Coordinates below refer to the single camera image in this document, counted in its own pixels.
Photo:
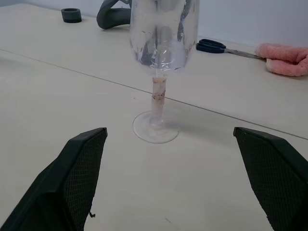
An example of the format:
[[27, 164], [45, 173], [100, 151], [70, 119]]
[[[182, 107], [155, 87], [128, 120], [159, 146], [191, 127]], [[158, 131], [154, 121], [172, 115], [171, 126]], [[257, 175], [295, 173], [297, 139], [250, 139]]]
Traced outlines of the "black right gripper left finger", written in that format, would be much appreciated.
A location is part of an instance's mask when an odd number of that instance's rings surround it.
[[106, 128], [71, 138], [38, 174], [1, 227], [2, 231], [82, 231], [91, 213]]

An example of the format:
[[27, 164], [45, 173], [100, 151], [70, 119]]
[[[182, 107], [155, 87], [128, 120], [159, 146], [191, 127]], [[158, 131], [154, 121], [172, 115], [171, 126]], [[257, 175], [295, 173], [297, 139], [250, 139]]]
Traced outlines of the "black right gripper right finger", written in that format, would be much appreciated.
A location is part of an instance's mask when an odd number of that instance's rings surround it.
[[285, 139], [235, 127], [251, 188], [275, 231], [308, 229], [308, 162]]

